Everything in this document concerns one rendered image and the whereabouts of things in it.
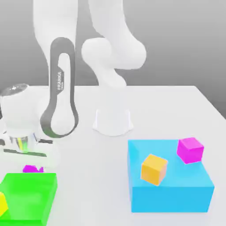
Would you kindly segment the small magenta cube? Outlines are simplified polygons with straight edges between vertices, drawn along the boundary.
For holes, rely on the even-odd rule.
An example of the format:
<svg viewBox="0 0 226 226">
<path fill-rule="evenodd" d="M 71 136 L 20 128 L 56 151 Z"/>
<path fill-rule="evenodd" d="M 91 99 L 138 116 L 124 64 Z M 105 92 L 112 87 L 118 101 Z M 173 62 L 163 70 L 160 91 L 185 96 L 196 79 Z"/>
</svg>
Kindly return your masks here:
<svg viewBox="0 0 226 226">
<path fill-rule="evenodd" d="M 32 166 L 32 165 L 25 165 L 23 168 L 23 173 L 43 173 L 44 172 L 44 168 L 37 168 L 36 166 Z"/>
<path fill-rule="evenodd" d="M 195 137 L 178 140 L 177 155 L 184 164 L 200 162 L 203 151 L 204 146 Z"/>
</svg>

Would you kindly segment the small orange cube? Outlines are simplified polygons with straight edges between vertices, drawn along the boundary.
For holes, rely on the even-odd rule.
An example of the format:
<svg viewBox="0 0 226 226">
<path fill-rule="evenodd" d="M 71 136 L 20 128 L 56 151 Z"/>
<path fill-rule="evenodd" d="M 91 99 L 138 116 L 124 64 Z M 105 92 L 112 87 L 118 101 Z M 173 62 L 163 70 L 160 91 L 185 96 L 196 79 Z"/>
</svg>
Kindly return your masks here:
<svg viewBox="0 0 226 226">
<path fill-rule="evenodd" d="M 149 154 L 141 165 L 141 179 L 159 186 L 166 176 L 168 161 Z"/>
</svg>

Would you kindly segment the small yellow cube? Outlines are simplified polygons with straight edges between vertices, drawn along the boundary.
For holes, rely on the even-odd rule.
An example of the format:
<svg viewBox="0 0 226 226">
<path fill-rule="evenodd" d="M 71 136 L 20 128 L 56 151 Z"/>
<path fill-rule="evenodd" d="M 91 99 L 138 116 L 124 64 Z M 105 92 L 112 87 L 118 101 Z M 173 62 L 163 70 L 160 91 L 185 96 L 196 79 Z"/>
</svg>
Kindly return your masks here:
<svg viewBox="0 0 226 226">
<path fill-rule="evenodd" d="M 8 204 L 5 195 L 0 192 L 0 217 L 8 210 Z"/>
</svg>

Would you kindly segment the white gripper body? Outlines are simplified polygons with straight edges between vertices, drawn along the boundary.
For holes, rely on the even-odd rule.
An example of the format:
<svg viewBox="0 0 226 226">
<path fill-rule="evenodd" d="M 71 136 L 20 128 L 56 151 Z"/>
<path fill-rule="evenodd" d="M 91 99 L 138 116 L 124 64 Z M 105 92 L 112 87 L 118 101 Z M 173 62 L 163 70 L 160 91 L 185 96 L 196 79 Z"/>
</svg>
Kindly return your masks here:
<svg viewBox="0 0 226 226">
<path fill-rule="evenodd" d="M 53 167 L 53 160 L 45 153 L 21 153 L 11 149 L 0 149 L 0 160 L 17 162 L 25 165 Z"/>
</svg>

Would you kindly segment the large green box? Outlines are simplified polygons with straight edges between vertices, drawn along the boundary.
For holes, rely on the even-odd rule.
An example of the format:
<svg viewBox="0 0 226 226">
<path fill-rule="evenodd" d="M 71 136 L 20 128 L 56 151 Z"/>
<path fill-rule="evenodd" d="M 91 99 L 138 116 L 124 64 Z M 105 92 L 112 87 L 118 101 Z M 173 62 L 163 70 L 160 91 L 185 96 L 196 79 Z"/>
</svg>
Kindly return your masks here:
<svg viewBox="0 0 226 226">
<path fill-rule="evenodd" d="M 55 173 L 7 173 L 0 183 L 8 210 L 0 226 L 47 226 L 57 190 Z"/>
</svg>

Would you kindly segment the large blue box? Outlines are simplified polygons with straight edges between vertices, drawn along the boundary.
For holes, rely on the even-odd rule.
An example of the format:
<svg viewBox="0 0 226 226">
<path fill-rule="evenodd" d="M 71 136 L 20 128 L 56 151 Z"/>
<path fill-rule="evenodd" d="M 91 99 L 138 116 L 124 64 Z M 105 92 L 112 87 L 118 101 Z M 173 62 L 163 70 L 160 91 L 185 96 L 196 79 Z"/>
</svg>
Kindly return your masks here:
<svg viewBox="0 0 226 226">
<path fill-rule="evenodd" d="M 207 212 L 214 184 L 201 162 L 184 164 L 177 155 L 178 140 L 128 141 L 128 182 L 132 212 Z M 149 154 L 168 161 L 159 186 L 141 179 Z"/>
</svg>

